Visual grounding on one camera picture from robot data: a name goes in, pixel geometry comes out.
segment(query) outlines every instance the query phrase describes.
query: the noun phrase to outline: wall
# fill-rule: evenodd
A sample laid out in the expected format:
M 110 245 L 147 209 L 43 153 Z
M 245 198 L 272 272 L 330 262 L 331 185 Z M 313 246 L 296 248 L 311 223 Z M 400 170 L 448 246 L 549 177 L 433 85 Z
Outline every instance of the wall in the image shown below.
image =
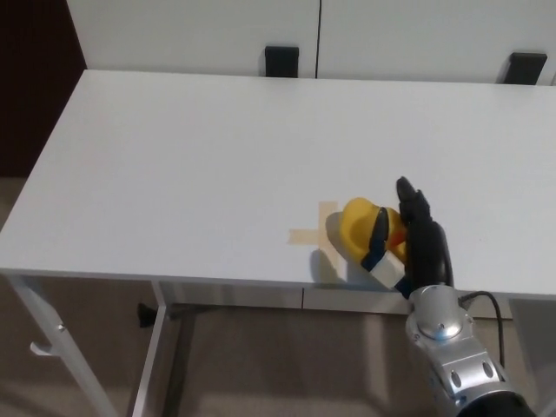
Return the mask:
M 91 69 L 257 76 L 268 44 L 314 76 L 317 0 L 68 0 Z
M 319 0 L 69 0 L 89 68 L 256 76 L 267 44 L 314 76 Z M 556 73 L 553 0 L 322 0 L 319 76 L 494 83 L 515 50 Z
M 495 83 L 515 50 L 556 72 L 553 0 L 323 0 L 319 76 Z

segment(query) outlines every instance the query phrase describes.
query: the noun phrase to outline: table leg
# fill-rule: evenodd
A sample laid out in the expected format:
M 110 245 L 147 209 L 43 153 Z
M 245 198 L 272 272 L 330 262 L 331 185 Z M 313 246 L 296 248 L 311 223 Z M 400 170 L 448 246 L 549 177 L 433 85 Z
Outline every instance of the table leg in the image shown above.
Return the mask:
M 70 331 L 43 295 L 37 279 L 19 275 L 8 275 L 7 278 L 98 415 L 117 417 L 108 395 L 71 337 Z

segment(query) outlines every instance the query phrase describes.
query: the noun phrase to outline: cabinet door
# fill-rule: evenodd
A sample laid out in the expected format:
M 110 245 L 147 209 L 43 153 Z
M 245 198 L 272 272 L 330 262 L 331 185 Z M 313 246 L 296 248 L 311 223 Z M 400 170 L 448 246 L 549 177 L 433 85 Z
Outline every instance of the cabinet door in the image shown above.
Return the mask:
M 4 2 L 0 176 L 27 176 L 85 69 L 65 0 Z

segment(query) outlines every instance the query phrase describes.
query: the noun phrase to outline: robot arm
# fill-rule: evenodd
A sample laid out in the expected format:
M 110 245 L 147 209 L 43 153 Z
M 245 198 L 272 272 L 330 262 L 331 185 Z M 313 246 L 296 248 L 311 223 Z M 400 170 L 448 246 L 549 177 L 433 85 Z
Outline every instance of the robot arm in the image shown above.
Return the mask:
M 412 289 L 406 332 L 439 415 L 534 416 L 476 337 L 473 318 L 460 307 L 446 236 L 433 221 L 427 200 L 404 177 L 396 186 L 407 228 L 406 278 Z

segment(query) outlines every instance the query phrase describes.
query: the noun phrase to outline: white table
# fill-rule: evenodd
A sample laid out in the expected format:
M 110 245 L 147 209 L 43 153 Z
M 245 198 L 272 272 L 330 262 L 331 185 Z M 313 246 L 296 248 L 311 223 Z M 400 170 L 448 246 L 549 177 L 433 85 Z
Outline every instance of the white table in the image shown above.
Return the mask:
M 401 175 L 444 226 L 458 289 L 552 299 L 555 114 L 548 87 L 88 70 L 0 234 L 0 273 L 109 417 L 39 276 L 152 281 L 148 385 L 169 283 L 366 285 L 328 242 L 334 212 L 397 207 Z

